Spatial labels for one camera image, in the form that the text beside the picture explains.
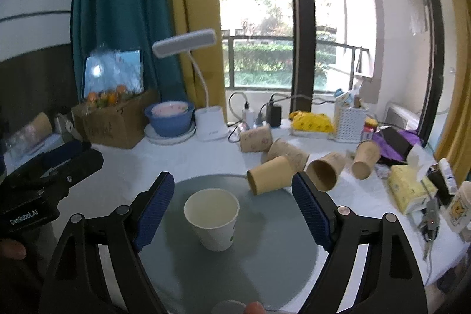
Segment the brown paper cup open mouth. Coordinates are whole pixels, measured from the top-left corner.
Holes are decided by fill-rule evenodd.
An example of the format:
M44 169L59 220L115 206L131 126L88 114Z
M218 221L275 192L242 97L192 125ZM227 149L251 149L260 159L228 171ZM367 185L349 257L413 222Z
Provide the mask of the brown paper cup open mouth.
M345 165L346 160L343 154L330 152L310 162L306 167L306 173L318 190L328 192L336 185Z

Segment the brown paper cup front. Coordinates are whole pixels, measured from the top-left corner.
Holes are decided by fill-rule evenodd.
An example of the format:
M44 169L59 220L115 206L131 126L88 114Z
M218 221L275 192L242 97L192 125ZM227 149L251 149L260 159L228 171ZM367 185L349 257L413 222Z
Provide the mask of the brown paper cup front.
M295 173L290 161L278 156L248 170L247 179L253 195L258 196L289 187Z

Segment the cardboard box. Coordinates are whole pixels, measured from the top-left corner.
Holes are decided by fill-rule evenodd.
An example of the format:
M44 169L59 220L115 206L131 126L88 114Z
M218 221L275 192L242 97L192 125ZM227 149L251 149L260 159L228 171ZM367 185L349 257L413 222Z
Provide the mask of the cardboard box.
M132 149L145 136L145 109L157 102L155 90L145 91L114 106L90 109L86 103L72 108L76 130L90 143Z

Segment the white air conditioner unit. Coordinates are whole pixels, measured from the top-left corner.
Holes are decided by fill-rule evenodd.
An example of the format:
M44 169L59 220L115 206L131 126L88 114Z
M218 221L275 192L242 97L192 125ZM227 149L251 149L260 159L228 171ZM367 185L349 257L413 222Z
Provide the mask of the white air conditioner unit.
M383 122L404 130L416 130L418 128L419 119L420 116L407 108L393 102L388 102Z

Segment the white desk lamp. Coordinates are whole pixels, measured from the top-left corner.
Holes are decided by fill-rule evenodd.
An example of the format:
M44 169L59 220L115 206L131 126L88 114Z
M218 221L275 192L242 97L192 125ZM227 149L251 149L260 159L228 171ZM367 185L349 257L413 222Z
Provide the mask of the white desk lamp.
M156 41L152 45L152 52L159 59L179 53L186 53L192 62L193 69L204 88L205 107L198 108L194 112L195 133L197 138L204 142L223 139L228 135L228 125L223 118L223 109L220 106L209 105L208 86L199 65L193 57L194 50L211 47L215 43L215 30L201 29Z

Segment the bag of fruit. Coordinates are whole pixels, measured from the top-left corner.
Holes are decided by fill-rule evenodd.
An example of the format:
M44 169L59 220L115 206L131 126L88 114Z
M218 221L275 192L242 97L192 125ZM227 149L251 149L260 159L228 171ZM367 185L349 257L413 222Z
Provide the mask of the bag of fruit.
M144 91L141 51L100 45L86 58L82 99L89 110L116 106Z

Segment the white paper cup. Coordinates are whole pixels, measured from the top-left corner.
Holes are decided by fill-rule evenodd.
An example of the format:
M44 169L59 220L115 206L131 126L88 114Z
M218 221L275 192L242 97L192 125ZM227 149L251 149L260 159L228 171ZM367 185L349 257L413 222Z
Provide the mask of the white paper cup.
M218 188L197 191L184 204L185 219L200 243L212 252L231 247L239 212L237 197Z

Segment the purple bag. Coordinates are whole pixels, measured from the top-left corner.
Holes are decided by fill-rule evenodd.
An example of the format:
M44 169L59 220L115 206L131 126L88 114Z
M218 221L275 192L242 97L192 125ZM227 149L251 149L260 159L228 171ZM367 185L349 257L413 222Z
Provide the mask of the purple bag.
M422 145L422 140L415 131L406 131L396 127L384 127L373 134L372 140L380 148L379 164L392 167L406 164L406 157L413 146Z

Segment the white plate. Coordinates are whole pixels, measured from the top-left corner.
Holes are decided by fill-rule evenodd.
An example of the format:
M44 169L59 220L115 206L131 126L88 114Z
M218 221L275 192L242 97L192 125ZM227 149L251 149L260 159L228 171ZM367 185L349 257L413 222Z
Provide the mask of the white plate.
M178 143L184 143L195 135L195 123L192 122L189 130L182 135L175 137L164 137L160 136L155 132L151 124L145 127L145 137L150 143L154 143L159 146L172 146Z

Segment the black power adapter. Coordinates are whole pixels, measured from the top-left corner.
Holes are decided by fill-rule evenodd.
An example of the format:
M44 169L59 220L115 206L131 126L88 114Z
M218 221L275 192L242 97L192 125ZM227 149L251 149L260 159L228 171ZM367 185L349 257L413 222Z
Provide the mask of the black power adapter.
M282 106L275 102L269 102L267 105L266 121L271 127L279 127L282 120Z

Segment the white charger plug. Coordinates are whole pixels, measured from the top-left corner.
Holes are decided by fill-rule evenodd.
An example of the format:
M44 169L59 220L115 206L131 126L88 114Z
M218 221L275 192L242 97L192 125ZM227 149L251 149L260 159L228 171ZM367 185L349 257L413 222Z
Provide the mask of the white charger plug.
M248 102L244 103L242 110L242 120L246 124L248 130L253 129L255 126L256 114Z

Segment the blue bowl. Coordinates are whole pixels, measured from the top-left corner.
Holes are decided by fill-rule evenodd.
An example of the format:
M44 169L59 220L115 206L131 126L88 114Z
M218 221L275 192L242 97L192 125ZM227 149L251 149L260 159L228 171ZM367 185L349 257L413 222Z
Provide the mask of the blue bowl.
M189 130L193 112L192 103L170 100L149 105L145 109L145 116L158 135L175 137Z

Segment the brown paper cup middle back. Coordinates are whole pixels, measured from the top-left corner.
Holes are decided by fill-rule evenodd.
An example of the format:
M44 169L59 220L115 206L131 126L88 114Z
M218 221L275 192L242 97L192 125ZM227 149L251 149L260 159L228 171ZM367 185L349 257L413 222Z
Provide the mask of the brown paper cup middle back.
M277 139L274 141L265 155L264 161L271 161L279 156L285 157L291 164L294 170L304 170L309 154L306 151L288 143L284 139Z

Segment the brown paper cup far left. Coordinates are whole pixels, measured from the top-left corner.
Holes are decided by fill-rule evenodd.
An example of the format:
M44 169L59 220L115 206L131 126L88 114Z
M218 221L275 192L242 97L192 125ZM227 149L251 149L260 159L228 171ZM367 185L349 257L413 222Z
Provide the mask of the brown paper cup far left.
M240 134L240 150L242 153L269 151L272 143L271 127L268 124Z

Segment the grey round tray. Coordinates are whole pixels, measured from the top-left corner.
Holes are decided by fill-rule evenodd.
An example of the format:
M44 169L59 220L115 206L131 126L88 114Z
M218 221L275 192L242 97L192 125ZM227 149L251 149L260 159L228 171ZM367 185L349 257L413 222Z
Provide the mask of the grey round tray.
M226 189L240 202L234 243L223 252L204 248L184 218L187 199L209 187ZM296 313L314 285L319 250L288 191L255 196L242 176L206 175L176 184L140 259L171 313L209 313L224 300Z

